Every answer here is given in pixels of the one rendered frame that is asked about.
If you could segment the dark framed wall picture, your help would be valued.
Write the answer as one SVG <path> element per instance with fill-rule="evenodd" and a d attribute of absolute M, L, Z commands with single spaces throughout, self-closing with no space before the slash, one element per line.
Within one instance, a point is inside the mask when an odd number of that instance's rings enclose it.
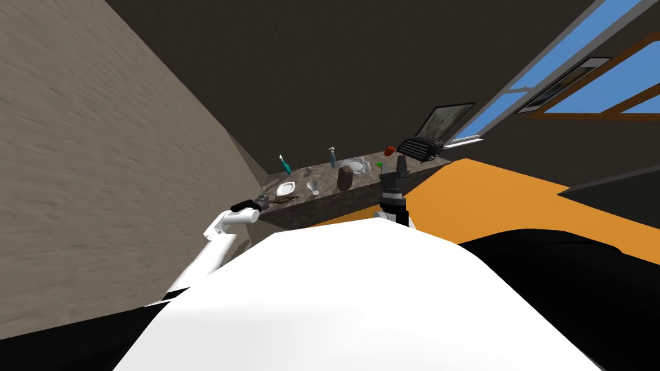
<path fill-rule="evenodd" d="M 435 107 L 425 119 L 416 137 L 441 140 L 449 130 L 475 105 L 474 102 Z"/>

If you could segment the white framed wall picture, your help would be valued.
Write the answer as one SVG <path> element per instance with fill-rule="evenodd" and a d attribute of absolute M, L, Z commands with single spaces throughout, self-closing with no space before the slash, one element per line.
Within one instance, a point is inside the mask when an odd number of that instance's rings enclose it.
<path fill-rule="evenodd" d="M 565 91 L 577 81 L 600 68 L 610 59 L 611 57 L 591 57 L 585 59 L 580 65 L 576 66 L 573 70 L 566 72 L 551 85 L 548 85 L 542 92 L 535 95 L 534 98 L 528 101 L 526 105 L 522 106 L 516 114 L 532 112 L 540 109 L 562 91 Z"/>

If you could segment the grey sink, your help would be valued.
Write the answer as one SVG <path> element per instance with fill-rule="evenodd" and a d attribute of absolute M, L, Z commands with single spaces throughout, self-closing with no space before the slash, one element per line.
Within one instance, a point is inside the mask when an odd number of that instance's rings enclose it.
<path fill-rule="evenodd" d="M 353 170 L 354 176 L 370 173 L 372 166 L 365 157 L 354 157 L 341 160 L 336 163 L 338 167 L 349 166 Z"/>

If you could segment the black toaster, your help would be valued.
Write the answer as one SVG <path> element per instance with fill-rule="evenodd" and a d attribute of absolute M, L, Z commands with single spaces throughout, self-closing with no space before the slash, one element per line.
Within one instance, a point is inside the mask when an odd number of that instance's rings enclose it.
<path fill-rule="evenodd" d="M 443 141 L 432 137 L 410 137 L 398 145 L 396 152 L 419 162 L 428 162 L 440 154 L 443 145 Z"/>

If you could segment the brown framed window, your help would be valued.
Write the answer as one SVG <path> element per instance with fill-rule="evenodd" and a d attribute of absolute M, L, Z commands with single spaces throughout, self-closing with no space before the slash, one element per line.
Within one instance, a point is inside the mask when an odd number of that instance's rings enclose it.
<path fill-rule="evenodd" d="M 530 117 L 660 122 L 660 32 L 643 37 L 563 90 Z"/>

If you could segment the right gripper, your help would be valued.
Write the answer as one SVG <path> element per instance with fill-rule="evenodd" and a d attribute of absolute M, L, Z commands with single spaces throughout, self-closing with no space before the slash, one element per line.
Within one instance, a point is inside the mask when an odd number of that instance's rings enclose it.
<path fill-rule="evenodd" d="M 383 193 L 403 193 L 403 190 L 407 187 L 407 180 L 409 178 L 407 157 L 405 155 L 398 156 L 396 171 L 382 173 L 379 178 Z"/>

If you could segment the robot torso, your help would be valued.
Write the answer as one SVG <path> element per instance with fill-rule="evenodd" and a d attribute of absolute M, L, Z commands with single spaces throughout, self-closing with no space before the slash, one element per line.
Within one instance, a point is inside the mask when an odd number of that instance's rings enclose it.
<path fill-rule="evenodd" d="M 114 371 L 601 371 L 459 245 L 381 218 L 188 271 Z"/>

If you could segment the grey framed window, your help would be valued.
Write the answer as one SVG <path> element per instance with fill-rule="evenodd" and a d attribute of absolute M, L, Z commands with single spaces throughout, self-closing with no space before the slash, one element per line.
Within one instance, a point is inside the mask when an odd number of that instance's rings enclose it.
<path fill-rule="evenodd" d="M 594 0 L 484 107 L 453 133 L 445 148 L 480 140 L 491 127 L 517 113 L 574 65 L 660 0 Z"/>

